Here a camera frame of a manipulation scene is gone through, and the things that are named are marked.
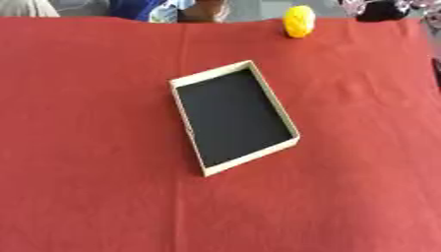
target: blue clothing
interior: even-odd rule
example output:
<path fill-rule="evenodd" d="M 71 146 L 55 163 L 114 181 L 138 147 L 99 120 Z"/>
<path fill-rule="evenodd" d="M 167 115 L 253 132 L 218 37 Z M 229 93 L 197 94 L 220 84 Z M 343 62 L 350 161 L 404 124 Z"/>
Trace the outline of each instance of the blue clothing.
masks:
<path fill-rule="evenodd" d="M 183 10 L 192 6 L 195 0 L 110 0 L 110 16 L 148 21 L 150 12 L 165 2 Z"/>

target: box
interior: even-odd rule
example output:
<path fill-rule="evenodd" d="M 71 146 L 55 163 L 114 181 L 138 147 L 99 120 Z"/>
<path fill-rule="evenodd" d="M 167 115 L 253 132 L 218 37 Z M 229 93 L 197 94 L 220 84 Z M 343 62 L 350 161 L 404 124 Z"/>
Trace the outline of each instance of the box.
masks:
<path fill-rule="evenodd" d="M 292 147 L 300 138 L 251 60 L 170 84 L 204 176 Z"/>

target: floor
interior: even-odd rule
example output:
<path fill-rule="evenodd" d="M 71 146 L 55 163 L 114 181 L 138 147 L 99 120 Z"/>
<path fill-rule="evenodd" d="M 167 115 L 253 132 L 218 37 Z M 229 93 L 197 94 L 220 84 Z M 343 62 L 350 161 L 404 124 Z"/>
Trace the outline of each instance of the floor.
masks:
<path fill-rule="evenodd" d="M 105 15 L 108 0 L 50 0 L 62 16 Z M 307 4 L 319 16 L 343 17 L 337 0 L 229 0 L 229 22 L 256 21 L 281 17 L 289 6 Z"/>

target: red tablecloth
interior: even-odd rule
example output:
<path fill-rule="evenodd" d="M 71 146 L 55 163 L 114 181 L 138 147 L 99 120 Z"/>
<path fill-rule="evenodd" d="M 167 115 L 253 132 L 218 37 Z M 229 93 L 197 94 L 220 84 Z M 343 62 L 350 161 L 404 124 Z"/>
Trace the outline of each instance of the red tablecloth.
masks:
<path fill-rule="evenodd" d="M 0 251 L 441 251 L 417 21 L 0 20 Z M 203 178 L 167 81 L 254 60 L 298 146 Z"/>

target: ball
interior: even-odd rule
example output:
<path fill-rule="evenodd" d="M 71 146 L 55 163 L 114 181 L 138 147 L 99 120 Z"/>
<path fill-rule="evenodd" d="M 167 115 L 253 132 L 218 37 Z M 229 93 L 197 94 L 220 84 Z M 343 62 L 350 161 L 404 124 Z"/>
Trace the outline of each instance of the ball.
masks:
<path fill-rule="evenodd" d="M 293 6 L 284 13 L 283 25 L 289 36 L 306 37 L 314 30 L 314 11 L 307 5 Z"/>

